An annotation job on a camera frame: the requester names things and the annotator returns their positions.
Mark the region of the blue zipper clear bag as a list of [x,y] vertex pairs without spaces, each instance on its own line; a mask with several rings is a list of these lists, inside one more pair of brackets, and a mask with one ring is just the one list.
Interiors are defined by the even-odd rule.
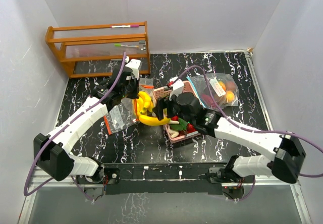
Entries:
[[210,84],[210,91],[209,92],[204,76],[203,75],[196,75],[192,77],[188,77],[188,81],[191,83],[194,92],[196,93],[197,97],[199,98],[201,104],[203,107],[205,105],[203,104],[201,100],[201,95],[206,94],[213,96],[214,100],[218,104],[219,107],[222,109],[229,107],[229,106],[238,106],[238,98],[239,98],[239,90],[238,86],[235,91],[235,100],[232,103],[226,103],[226,86],[225,83],[227,81],[234,81],[233,77],[229,74],[224,74],[224,73],[208,73],[206,74],[207,81]]

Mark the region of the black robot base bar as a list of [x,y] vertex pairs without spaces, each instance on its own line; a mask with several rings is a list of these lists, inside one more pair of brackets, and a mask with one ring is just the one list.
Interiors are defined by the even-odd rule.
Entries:
[[102,187],[106,195],[128,193],[207,193],[221,195],[226,185],[244,187],[243,182],[216,181],[215,173],[224,168],[221,163],[106,163],[102,165],[102,179],[78,177],[79,184]]

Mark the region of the yellow orange fruit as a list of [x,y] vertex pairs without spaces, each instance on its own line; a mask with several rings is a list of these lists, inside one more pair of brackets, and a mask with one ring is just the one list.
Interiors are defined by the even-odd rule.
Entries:
[[231,90],[226,91],[226,103],[232,103],[235,100],[235,93]]

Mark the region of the red apple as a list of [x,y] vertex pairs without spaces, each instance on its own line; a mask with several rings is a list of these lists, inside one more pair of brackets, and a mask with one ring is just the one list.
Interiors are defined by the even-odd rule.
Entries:
[[237,85],[234,81],[227,81],[225,86],[226,90],[235,91],[237,89]]

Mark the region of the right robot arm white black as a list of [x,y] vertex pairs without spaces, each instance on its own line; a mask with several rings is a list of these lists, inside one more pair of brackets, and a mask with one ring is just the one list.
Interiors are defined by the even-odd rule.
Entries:
[[234,155],[226,166],[209,170],[209,178],[219,182],[237,182],[247,176],[274,176],[295,184],[306,157],[300,140],[291,134],[263,133],[260,130],[226,119],[222,114],[204,108],[191,92],[158,98],[153,112],[161,120],[177,116],[190,123],[202,135],[228,140],[258,152],[257,156]]

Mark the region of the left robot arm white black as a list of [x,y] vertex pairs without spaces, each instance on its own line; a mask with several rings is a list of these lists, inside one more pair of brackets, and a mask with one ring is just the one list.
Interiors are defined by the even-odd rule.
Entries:
[[138,61],[127,63],[122,72],[115,70],[91,92],[85,102],[63,124],[47,135],[38,134],[33,140],[36,165],[56,181],[69,176],[86,176],[91,182],[99,183],[104,178],[104,170],[89,157],[71,155],[76,142],[121,103],[123,98],[135,99],[139,92]]

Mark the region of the yellow banana bunch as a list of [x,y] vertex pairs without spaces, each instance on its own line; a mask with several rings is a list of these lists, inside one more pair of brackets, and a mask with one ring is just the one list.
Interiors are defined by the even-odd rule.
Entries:
[[139,91],[139,98],[136,99],[136,107],[138,115],[147,115],[148,113],[152,113],[154,108],[152,98],[145,91]]

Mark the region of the purple sweet potato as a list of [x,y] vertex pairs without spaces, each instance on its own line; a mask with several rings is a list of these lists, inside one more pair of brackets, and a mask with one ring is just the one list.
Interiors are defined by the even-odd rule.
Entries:
[[214,104],[214,101],[210,95],[202,94],[201,100],[206,108],[216,108],[216,105]]

